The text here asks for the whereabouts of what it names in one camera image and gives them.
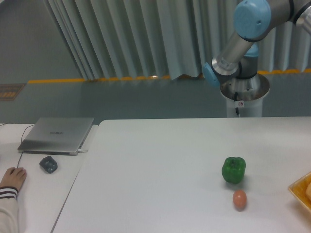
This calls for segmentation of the person's hand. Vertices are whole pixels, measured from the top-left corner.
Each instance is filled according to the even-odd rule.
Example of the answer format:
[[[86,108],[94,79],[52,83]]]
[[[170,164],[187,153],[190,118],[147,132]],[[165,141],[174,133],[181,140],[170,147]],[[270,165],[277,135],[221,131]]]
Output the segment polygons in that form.
[[[0,187],[14,188],[19,192],[26,180],[26,177],[27,172],[23,167],[11,167],[5,172],[0,182]]]

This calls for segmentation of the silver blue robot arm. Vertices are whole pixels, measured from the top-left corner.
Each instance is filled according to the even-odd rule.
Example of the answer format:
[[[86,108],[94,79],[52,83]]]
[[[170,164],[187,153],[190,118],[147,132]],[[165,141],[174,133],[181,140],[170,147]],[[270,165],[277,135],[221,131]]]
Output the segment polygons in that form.
[[[309,0],[243,0],[235,8],[234,33],[211,63],[202,67],[203,76],[219,86],[242,72],[241,59],[254,43],[263,40],[275,27],[285,23],[311,32]]]

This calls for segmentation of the white striped sleeve forearm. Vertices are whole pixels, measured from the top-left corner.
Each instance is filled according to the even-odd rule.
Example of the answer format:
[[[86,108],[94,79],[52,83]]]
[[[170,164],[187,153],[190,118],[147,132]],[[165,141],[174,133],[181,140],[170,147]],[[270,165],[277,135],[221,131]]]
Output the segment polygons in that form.
[[[11,186],[0,188],[0,232],[18,233],[18,190]]]

